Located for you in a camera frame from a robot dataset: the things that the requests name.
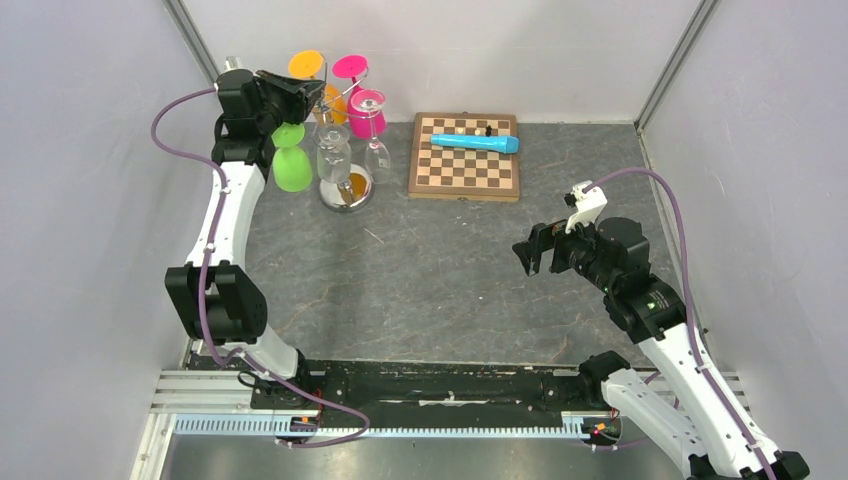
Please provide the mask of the chrome wine glass rack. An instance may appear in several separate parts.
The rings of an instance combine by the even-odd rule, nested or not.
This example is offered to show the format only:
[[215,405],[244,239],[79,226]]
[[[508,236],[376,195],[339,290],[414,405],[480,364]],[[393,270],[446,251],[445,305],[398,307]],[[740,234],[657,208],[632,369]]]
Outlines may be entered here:
[[[316,127],[312,135],[312,141],[316,148],[315,134],[319,125],[316,122]],[[320,176],[319,193],[323,203],[331,210],[337,212],[348,212],[359,209],[366,202],[370,193],[368,192],[369,181],[362,173],[358,173],[358,178],[364,182],[364,186],[357,192],[354,181],[352,179],[353,161],[351,164],[351,173],[349,179],[342,184],[331,184],[323,181]]]

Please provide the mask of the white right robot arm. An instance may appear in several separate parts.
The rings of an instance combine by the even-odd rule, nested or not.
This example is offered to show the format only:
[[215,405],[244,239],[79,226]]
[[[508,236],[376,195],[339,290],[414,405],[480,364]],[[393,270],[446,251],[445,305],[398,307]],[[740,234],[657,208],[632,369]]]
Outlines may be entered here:
[[649,389],[619,354],[608,351],[579,366],[577,392],[591,408],[606,405],[631,419],[686,479],[806,479],[800,453],[780,449],[759,429],[691,333],[684,301],[650,271],[650,244],[640,223],[621,217],[578,226],[536,224],[512,247],[525,273],[539,272],[553,253],[551,272],[568,270],[604,294],[610,319],[655,365],[674,408]]

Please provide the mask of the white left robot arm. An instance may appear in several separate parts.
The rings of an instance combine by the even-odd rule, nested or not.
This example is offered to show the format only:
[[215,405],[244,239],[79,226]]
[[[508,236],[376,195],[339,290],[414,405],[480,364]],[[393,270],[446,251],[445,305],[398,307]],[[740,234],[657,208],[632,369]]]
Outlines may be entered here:
[[221,366],[238,357],[275,381],[291,408],[307,405],[314,383],[302,352],[268,323],[268,304],[244,269],[250,223],[271,173],[281,127],[300,127],[323,98],[321,80],[230,68],[208,93],[221,114],[213,129],[209,204],[184,263],[167,269],[164,285],[187,336],[202,342]]

